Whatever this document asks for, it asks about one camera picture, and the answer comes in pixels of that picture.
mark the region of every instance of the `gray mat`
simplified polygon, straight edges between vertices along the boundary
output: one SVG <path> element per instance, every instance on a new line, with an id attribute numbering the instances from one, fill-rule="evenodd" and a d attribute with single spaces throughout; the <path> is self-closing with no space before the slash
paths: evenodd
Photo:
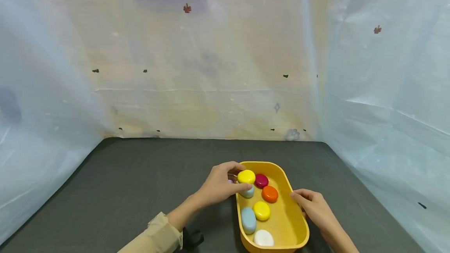
<path id="1" fill-rule="evenodd" d="M 423 252 L 326 144 L 118 138 L 100 143 L 0 252 L 116 252 L 195 192 L 213 165 L 230 160 L 275 162 L 294 189 L 322 192 L 361 252 Z M 187 228 L 205 237 L 197 252 L 245 252 L 235 203 L 193 218 Z M 310 241 L 299 252 L 331 252 L 308 223 Z"/>

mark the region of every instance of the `colored pebble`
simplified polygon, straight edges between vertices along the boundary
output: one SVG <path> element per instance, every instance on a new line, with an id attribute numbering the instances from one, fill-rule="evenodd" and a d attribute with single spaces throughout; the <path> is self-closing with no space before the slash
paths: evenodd
<path id="1" fill-rule="evenodd" d="M 241 196 L 245 197 L 245 198 L 251 198 L 253 197 L 253 194 L 255 193 L 255 188 L 252 185 L 252 188 L 249 189 L 248 191 L 241 191 L 240 194 Z"/>
<path id="2" fill-rule="evenodd" d="M 262 190 L 263 191 L 261 192 L 261 196 L 264 200 L 266 200 L 266 202 L 276 202 L 276 200 L 278 199 L 278 191 L 274 187 L 267 185 Z"/>
<path id="3" fill-rule="evenodd" d="M 266 185 L 269 185 L 269 179 L 267 179 L 267 177 L 263 174 L 256 174 L 255 185 L 260 189 L 264 188 Z"/>
<path id="4" fill-rule="evenodd" d="M 258 230 L 254 235 L 254 243 L 260 246 L 274 246 L 273 237 L 267 230 Z"/>
<path id="5" fill-rule="evenodd" d="M 251 170 L 240 171 L 237 175 L 239 183 L 253 184 L 255 182 L 255 173 Z"/>
<path id="6" fill-rule="evenodd" d="M 256 230 L 255 212 L 250 207 L 245 207 L 241 211 L 242 228 L 244 232 L 251 235 Z"/>
<path id="7" fill-rule="evenodd" d="M 270 217 L 270 207 L 263 201 L 255 203 L 254 212 L 256 218 L 260 221 L 265 221 Z"/>

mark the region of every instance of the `orange oval stone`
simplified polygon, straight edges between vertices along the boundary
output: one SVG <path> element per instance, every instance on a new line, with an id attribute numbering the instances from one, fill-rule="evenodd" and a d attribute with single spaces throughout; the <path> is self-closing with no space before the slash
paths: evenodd
<path id="1" fill-rule="evenodd" d="M 266 202 L 276 202 L 276 200 L 278 199 L 278 191 L 274 187 L 267 185 L 262 190 L 263 191 L 261 195 L 263 199 L 266 200 Z"/>

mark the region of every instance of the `backdrop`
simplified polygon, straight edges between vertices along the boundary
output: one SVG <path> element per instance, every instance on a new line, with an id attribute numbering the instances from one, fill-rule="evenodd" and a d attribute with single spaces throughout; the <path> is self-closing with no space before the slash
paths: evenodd
<path id="1" fill-rule="evenodd" d="M 450 251 L 450 0 L 0 0 L 0 243 L 105 137 L 325 141 Z"/>

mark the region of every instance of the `yellow oval stone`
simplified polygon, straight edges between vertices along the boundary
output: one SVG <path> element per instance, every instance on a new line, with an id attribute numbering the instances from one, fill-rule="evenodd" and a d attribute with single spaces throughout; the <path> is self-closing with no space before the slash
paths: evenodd
<path id="1" fill-rule="evenodd" d="M 237 175 L 237 179 L 239 183 L 248 183 L 253 184 L 255 182 L 256 176 L 255 173 L 251 170 L 240 171 Z"/>
<path id="2" fill-rule="evenodd" d="M 270 207 L 263 201 L 255 203 L 254 212 L 256 218 L 260 221 L 265 221 L 270 217 Z"/>

